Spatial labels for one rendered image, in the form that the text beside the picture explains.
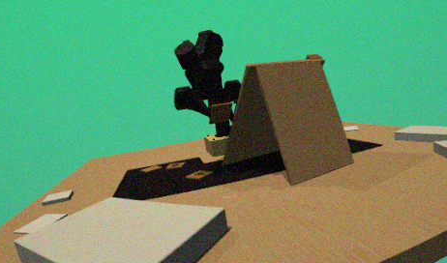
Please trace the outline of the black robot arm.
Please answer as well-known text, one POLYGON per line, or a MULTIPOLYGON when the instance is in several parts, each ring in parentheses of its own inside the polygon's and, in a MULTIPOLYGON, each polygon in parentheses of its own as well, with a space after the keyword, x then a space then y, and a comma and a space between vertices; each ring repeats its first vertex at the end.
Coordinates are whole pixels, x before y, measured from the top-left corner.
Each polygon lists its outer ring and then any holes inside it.
MULTIPOLYGON (((174 52, 185 70, 185 75, 190 83, 191 76, 197 85, 200 80, 216 81, 216 87, 223 88, 222 72, 224 65, 220 61, 223 53, 223 39, 220 34, 215 34, 211 30, 198 33, 196 44, 190 40, 182 41, 174 52)), ((216 123, 216 137, 228 136, 230 133, 229 121, 216 123)))

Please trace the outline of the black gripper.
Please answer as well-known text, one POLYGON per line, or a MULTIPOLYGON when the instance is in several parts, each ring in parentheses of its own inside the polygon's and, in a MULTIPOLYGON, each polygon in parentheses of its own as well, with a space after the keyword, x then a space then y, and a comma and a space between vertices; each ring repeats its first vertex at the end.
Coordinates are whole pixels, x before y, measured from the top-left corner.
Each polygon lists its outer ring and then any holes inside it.
POLYGON ((196 85, 194 77, 190 78, 190 86, 175 90, 174 103, 177 110, 188 109, 211 117, 211 112, 204 100, 220 97, 221 103, 234 102, 238 99, 241 82, 238 80, 227 80, 223 88, 216 87, 216 81, 200 80, 196 85))

